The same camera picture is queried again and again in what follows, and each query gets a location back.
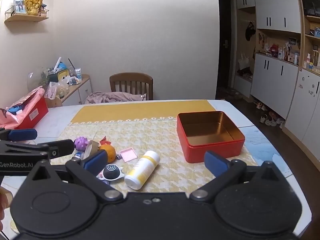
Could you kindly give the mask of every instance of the blue gripper pad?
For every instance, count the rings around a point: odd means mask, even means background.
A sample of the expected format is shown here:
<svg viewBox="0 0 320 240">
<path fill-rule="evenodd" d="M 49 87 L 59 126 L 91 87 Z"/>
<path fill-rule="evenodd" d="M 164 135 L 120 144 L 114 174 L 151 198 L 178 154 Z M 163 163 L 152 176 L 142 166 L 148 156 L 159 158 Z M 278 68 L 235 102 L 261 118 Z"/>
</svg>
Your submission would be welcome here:
<svg viewBox="0 0 320 240">
<path fill-rule="evenodd" d="M 8 134 L 8 140 L 12 142 L 34 140 L 38 136 L 36 129 L 12 130 Z"/>
<path fill-rule="evenodd" d="M 97 176 L 100 171 L 108 164 L 108 155 L 105 150 L 98 151 L 94 155 L 89 156 L 81 162 L 83 168 L 89 171 L 94 176 Z"/>
<path fill-rule="evenodd" d="M 218 177 L 229 169 L 230 161 L 214 152 L 206 152 L 204 165 L 215 177 Z"/>
</svg>

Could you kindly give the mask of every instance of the wooden chair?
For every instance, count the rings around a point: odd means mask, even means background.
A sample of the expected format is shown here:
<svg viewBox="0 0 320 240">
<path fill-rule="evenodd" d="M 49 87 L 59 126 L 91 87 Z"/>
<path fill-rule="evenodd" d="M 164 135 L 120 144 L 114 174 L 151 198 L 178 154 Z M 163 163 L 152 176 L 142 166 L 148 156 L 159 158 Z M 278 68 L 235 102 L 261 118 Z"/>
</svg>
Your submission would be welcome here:
<svg viewBox="0 0 320 240">
<path fill-rule="evenodd" d="M 147 94 L 148 100 L 153 100 L 153 79 L 147 74 L 143 73 L 119 73 L 110 77 L 110 87 L 112 92 L 116 92 L 116 83 L 119 83 L 119 91 L 122 92 L 122 85 L 124 85 L 124 92 L 128 92 L 128 85 L 130 87 L 130 94 L 143 95 Z"/>
</svg>

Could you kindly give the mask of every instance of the floor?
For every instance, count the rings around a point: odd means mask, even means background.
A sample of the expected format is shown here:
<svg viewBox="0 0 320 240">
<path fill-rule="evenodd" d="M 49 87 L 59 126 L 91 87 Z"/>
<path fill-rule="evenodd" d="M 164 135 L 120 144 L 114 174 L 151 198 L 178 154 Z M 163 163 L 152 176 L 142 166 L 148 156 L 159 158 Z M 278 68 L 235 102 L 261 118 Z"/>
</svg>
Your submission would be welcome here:
<svg viewBox="0 0 320 240">
<path fill-rule="evenodd" d="M 302 150 L 287 136 L 279 126 L 271 127 L 260 123 L 260 117 L 268 112 L 256 108 L 254 103 L 243 99 L 226 98 L 241 113 L 243 113 L 268 138 L 295 175 L 312 212 L 312 221 L 302 240 L 320 239 L 320 172 L 302 152 Z"/>
</svg>

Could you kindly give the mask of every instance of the purple spiky ball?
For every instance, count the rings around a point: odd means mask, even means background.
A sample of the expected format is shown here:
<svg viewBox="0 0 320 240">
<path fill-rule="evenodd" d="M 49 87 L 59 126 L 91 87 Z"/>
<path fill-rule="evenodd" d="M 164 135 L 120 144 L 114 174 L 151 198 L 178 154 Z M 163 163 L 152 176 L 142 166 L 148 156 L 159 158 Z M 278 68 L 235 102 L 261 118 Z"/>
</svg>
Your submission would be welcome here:
<svg viewBox="0 0 320 240">
<path fill-rule="evenodd" d="M 80 136 L 79 138 L 75 139 L 75 148 L 79 152 L 84 152 L 89 141 L 86 137 Z"/>
</svg>

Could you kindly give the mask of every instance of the orange fruit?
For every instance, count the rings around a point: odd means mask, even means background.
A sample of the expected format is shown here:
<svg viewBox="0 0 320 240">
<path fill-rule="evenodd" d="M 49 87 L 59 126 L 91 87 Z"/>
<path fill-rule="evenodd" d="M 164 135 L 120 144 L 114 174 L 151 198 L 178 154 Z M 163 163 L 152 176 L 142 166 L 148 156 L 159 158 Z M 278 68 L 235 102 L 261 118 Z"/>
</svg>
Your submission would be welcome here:
<svg viewBox="0 0 320 240">
<path fill-rule="evenodd" d="M 113 146 L 109 144 L 103 144 L 99 147 L 99 150 L 105 150 L 108 154 L 108 163 L 111 163 L 116 158 L 116 150 Z"/>
</svg>

